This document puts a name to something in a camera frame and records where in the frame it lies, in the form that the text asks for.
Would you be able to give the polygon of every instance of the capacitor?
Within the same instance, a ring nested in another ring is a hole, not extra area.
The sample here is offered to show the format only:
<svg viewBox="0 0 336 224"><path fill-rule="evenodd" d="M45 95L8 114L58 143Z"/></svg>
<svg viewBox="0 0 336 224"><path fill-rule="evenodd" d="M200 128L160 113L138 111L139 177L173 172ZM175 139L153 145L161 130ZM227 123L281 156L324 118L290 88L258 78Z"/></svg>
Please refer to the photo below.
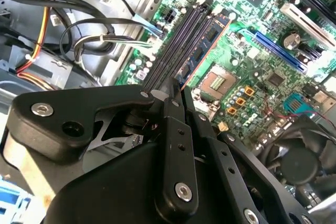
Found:
<svg viewBox="0 0 336 224"><path fill-rule="evenodd" d="M137 66L140 66L140 65L142 64L142 60L140 60L140 59L136 59L136 60L134 61L134 63L135 63Z"/></svg>
<svg viewBox="0 0 336 224"><path fill-rule="evenodd" d="M247 115L247 113L246 113L246 112L243 112L243 113L242 113L242 118L244 118L244 119L246 119L246 120L248 120L248 119L249 119L249 117L248 117L248 115Z"/></svg>
<svg viewBox="0 0 336 224"><path fill-rule="evenodd" d="M239 64L239 61L237 59L234 59L234 58L232 58L230 62L232 64L232 66L234 66L234 67L238 66L238 64Z"/></svg>
<svg viewBox="0 0 336 224"><path fill-rule="evenodd" d="M250 108L255 110L255 111L258 110L258 107L254 103L250 104Z"/></svg>
<svg viewBox="0 0 336 224"><path fill-rule="evenodd" d="M130 64L130 70L134 71L137 69L137 66L135 64Z"/></svg>
<svg viewBox="0 0 336 224"><path fill-rule="evenodd" d="M153 63L151 63L150 61L146 62L146 67L151 68L153 66Z"/></svg>
<svg viewBox="0 0 336 224"><path fill-rule="evenodd" d="M235 120L235 121L233 122L233 124L234 124L236 127L241 127L241 126L242 126L241 123L240 123L238 120Z"/></svg>
<svg viewBox="0 0 336 224"><path fill-rule="evenodd" d="M301 3L301 0L289 0L289 2L294 5L299 5Z"/></svg>
<svg viewBox="0 0 336 224"><path fill-rule="evenodd" d="M241 93L244 93L245 92L245 88L243 86L239 86L238 87L238 90L241 92Z"/></svg>
<svg viewBox="0 0 336 224"><path fill-rule="evenodd" d="M235 12L230 12L228 18L234 21L237 19L237 14Z"/></svg>
<svg viewBox="0 0 336 224"><path fill-rule="evenodd" d="M293 50L299 47L300 42L301 42L300 35L297 33L292 33L283 40L283 45L286 49Z"/></svg>

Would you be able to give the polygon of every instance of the screw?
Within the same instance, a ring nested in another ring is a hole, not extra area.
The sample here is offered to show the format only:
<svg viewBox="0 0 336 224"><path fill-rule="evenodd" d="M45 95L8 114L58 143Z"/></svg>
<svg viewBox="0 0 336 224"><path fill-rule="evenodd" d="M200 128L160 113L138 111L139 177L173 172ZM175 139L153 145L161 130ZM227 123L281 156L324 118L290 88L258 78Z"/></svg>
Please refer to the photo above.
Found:
<svg viewBox="0 0 336 224"><path fill-rule="evenodd" d="M54 109L47 103L35 103L32 107L32 112L35 115L47 117L54 113Z"/></svg>
<svg viewBox="0 0 336 224"><path fill-rule="evenodd" d="M146 97L146 98L149 97L148 94L146 92L143 92L143 91L140 92L140 95L142 95L143 97Z"/></svg>
<svg viewBox="0 0 336 224"><path fill-rule="evenodd" d="M254 212L252 212L250 209L244 210L244 215L248 223L250 224L259 224L259 220Z"/></svg>
<svg viewBox="0 0 336 224"><path fill-rule="evenodd" d="M180 106L179 103L176 102L175 100L173 100L172 103L173 103L176 107L179 107L179 106Z"/></svg>
<svg viewBox="0 0 336 224"><path fill-rule="evenodd" d="M206 121L206 117L203 114L199 114L198 117L202 120L202 121Z"/></svg>
<svg viewBox="0 0 336 224"><path fill-rule="evenodd" d="M193 193L185 183L177 183L175 185L175 192L177 196L185 202L189 202L193 197Z"/></svg>
<svg viewBox="0 0 336 224"><path fill-rule="evenodd" d="M226 135L227 136L227 138L231 141L231 142L234 142L235 141L235 138L233 137L233 136L231 136L231 135Z"/></svg>
<svg viewBox="0 0 336 224"><path fill-rule="evenodd" d="M302 218L305 224L312 224L311 221L306 216L302 215Z"/></svg>

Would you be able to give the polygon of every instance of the black plastic part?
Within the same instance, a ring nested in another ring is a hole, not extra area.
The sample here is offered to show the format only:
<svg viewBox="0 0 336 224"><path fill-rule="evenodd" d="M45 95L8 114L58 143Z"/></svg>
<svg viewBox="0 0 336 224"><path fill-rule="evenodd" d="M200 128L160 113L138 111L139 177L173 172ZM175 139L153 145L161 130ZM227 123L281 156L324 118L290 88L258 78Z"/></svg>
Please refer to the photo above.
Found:
<svg viewBox="0 0 336 224"><path fill-rule="evenodd" d="M319 169L315 153L306 148L292 148L281 159L281 173L292 185L300 186L312 181Z"/></svg>
<svg viewBox="0 0 336 224"><path fill-rule="evenodd" d="M13 100L7 127L20 144L56 163L72 163L93 140L98 111L114 109L110 112L113 117L122 110L150 108L154 98L150 93L148 98L142 96L141 91L140 86L130 85L22 94ZM35 115L31 111L35 103L49 104L54 113Z"/></svg>

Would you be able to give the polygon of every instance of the cooling fan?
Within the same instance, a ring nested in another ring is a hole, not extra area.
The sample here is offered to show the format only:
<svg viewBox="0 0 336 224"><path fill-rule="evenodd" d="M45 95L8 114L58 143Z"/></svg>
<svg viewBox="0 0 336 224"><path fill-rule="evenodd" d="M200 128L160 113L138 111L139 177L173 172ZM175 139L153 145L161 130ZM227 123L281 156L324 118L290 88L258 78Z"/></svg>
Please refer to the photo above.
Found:
<svg viewBox="0 0 336 224"><path fill-rule="evenodd" d="M284 131L259 156L283 184L295 186L295 198L310 205L305 191L321 200L336 193L336 138L306 115Z"/></svg>

